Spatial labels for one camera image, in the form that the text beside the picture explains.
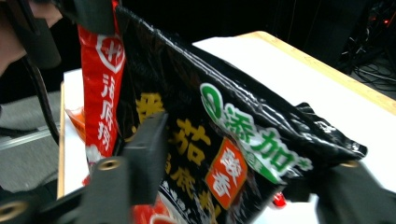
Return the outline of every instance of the plastic bag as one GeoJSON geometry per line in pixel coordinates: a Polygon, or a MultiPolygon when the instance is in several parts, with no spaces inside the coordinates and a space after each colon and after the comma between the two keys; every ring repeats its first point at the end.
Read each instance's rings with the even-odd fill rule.
{"type": "Polygon", "coordinates": [[[126,8],[116,14],[129,72],[120,104],[136,108],[118,119],[129,130],[169,113],[160,192],[188,223],[249,223],[294,177],[365,155],[223,60],[126,8]]]}

